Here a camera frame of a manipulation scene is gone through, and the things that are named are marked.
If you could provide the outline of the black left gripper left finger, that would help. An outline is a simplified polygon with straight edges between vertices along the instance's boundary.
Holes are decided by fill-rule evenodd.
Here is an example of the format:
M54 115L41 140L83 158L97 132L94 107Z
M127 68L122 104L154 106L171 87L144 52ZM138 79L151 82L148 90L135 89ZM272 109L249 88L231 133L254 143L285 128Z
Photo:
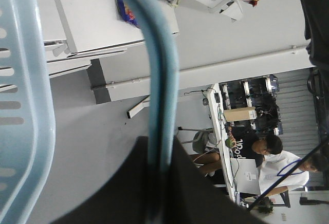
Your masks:
M148 137L140 136L108 182L55 223L156 223L157 175L148 165Z

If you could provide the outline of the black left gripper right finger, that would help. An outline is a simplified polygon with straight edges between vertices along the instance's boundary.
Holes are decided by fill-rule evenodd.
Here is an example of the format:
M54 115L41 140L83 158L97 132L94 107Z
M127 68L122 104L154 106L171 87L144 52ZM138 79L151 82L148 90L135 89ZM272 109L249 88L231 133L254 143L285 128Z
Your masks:
M202 176L177 137L173 138L167 196L165 223L263 223Z

